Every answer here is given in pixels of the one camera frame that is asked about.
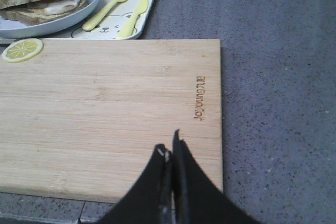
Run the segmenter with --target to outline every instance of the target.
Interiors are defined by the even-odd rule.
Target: bamboo cutting board
[[[45,39],[0,62],[0,191],[116,202],[180,129],[222,188],[220,42]]]

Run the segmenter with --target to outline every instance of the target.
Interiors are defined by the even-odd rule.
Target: plate
[[[97,6],[98,1],[99,0],[89,0],[89,5],[78,12],[57,20],[34,26],[26,26],[18,21],[11,21],[0,17],[0,36],[4,38],[18,39],[37,37],[61,31],[75,25],[89,16]]]

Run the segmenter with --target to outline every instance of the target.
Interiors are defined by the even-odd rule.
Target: granite countertop
[[[156,0],[140,39],[219,38],[224,193],[262,223],[336,223],[336,0]],[[0,223],[111,204],[0,193]]]

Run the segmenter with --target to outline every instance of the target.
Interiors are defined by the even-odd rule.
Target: yellow knife
[[[136,20],[138,16],[147,11],[148,8],[148,0],[139,0],[137,7],[133,11],[130,19],[126,22],[124,27],[118,32],[117,39],[123,39],[129,37],[133,34],[133,30],[135,27]]]

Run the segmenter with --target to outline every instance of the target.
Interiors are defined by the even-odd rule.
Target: lemon slice
[[[22,39],[10,44],[1,55],[7,62],[21,62],[38,55],[42,49],[40,39]]]

